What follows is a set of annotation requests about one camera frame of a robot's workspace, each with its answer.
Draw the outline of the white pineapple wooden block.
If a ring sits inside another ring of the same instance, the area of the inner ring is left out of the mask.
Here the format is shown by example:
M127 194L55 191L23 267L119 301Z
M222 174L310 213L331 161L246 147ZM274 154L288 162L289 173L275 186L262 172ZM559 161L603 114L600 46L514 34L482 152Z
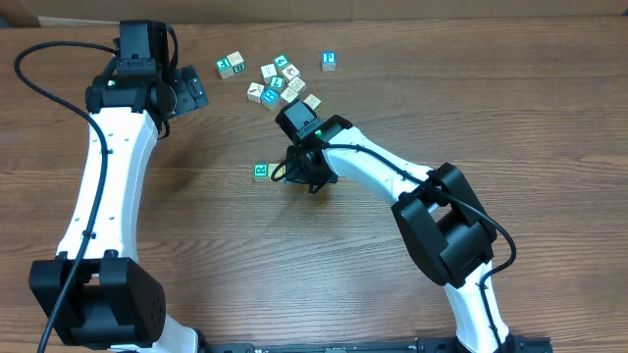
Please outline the white pineapple wooden block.
M309 94L303 102L309 106L314 112L318 112L321 108L322 101L314 94Z

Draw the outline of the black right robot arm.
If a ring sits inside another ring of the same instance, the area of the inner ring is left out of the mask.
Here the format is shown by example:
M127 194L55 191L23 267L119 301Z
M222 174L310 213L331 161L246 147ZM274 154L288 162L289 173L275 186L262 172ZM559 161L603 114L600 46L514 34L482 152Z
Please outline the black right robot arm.
M442 286L456 321L459 348L504 352L510 332L502 320L491 277L498 226L481 206L464 174L401 159L349 121L311 114L276 122L292 145L289 166L313 192L334 177L349 178L387 202L409 256Z

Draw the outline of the green R wooden block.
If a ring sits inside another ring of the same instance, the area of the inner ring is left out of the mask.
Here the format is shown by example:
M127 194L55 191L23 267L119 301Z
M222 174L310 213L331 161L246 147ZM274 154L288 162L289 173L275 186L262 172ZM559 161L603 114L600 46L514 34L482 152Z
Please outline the green R wooden block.
M257 163L253 168L253 177L255 181L268 181L269 180L269 164Z

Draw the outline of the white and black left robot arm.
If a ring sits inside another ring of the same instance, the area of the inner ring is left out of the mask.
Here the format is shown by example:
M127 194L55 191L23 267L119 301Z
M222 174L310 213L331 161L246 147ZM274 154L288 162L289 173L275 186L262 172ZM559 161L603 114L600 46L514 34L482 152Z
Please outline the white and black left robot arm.
M74 218L52 260L28 284L51 333L69 346L114 352L205 352L197 329L168 315L163 286L139 263L136 222L153 148L168 120L207 105L194 67L97 76L85 93L89 147Z

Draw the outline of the yellow G wooden block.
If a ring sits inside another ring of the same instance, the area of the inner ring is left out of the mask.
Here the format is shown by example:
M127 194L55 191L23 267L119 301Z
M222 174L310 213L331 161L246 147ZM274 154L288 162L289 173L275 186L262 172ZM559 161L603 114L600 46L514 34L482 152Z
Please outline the yellow G wooden block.
M269 165L269 180L273 182L283 181L286 177L286 166L283 163L271 163Z

